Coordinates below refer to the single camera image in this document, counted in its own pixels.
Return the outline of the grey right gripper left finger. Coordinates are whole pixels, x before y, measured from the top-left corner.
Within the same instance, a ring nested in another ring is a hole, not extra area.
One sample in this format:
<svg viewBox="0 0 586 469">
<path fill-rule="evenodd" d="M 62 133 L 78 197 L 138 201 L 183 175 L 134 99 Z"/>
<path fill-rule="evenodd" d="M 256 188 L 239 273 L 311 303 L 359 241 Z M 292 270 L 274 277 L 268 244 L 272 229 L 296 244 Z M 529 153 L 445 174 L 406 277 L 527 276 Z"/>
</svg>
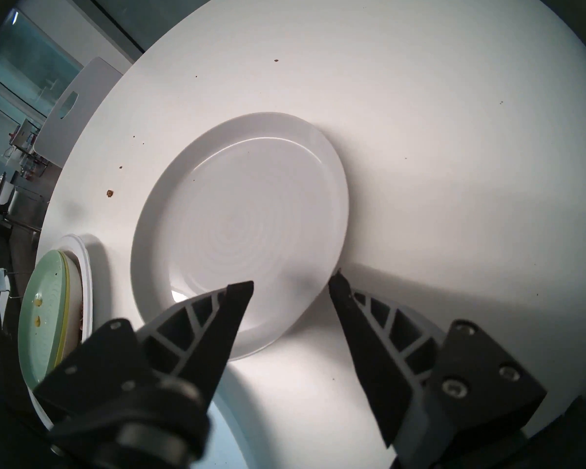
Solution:
<svg viewBox="0 0 586 469">
<path fill-rule="evenodd" d="M 32 393 L 69 417 L 56 428 L 209 428 L 208 407 L 253 294 L 252 281 L 234 283 L 177 303 L 137 331 L 125 318 L 110 320 Z"/>
</svg>

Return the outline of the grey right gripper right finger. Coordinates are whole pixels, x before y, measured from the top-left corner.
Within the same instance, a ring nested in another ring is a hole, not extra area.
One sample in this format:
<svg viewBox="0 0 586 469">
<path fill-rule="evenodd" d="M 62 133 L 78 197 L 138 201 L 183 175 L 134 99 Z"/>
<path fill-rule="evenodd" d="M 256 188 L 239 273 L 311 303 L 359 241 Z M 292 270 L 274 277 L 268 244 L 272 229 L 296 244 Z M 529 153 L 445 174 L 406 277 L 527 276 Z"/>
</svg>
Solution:
<svg viewBox="0 0 586 469">
<path fill-rule="evenodd" d="M 547 390 L 473 321 L 447 331 L 407 306 L 355 289 L 338 272 L 329 296 L 387 447 L 466 455 L 521 431 Z"/>
</svg>

